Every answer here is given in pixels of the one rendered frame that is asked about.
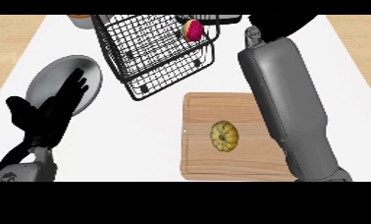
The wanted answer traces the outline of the grey cup with orange top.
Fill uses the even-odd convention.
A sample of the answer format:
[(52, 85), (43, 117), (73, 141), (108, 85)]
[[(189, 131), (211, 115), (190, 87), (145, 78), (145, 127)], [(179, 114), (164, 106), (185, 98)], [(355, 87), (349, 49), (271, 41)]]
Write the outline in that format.
[(68, 18), (71, 19), (74, 25), (83, 29), (95, 28), (92, 17), (89, 15), (70, 15)]

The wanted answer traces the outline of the grey round plate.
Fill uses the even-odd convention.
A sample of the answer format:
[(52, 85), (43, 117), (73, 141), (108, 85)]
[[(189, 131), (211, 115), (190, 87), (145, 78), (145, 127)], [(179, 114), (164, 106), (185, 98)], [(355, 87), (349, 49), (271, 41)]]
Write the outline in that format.
[(68, 76), (77, 68), (84, 71), (83, 77), (87, 79), (89, 90), (73, 115), (77, 115), (90, 106), (101, 91), (104, 74), (96, 60), (84, 55), (65, 56), (40, 70), (27, 91), (27, 100), (33, 106), (40, 108), (46, 100), (57, 95)]

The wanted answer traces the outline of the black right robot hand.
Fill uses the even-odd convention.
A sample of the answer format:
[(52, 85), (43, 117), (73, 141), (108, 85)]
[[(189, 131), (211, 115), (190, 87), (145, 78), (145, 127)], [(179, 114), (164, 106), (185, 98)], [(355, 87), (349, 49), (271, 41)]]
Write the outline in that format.
[(254, 14), (249, 16), (249, 21), (258, 27), (263, 40), (269, 43), (277, 38), (292, 35), (316, 17), (314, 14)]

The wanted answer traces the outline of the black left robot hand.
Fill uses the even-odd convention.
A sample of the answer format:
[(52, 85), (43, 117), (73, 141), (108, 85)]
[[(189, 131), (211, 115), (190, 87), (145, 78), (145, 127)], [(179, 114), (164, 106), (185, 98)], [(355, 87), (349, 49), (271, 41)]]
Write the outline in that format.
[(12, 123), (26, 132), (26, 137), (18, 146), (0, 160), (0, 170), (18, 164), (30, 154), (33, 147), (54, 149), (64, 137), (73, 113), (89, 90), (84, 71), (77, 68), (68, 76), (62, 87), (37, 108), (20, 96), (11, 96), (6, 104), (12, 113)]

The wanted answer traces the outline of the wooden cutting board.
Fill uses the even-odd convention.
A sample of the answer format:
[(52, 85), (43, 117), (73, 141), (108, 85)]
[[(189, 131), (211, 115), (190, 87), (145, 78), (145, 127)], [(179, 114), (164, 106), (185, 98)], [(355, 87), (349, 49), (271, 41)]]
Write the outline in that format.
[[(218, 151), (213, 126), (229, 121), (238, 147)], [(190, 92), (183, 104), (182, 175), (188, 180), (295, 181), (251, 93)]]

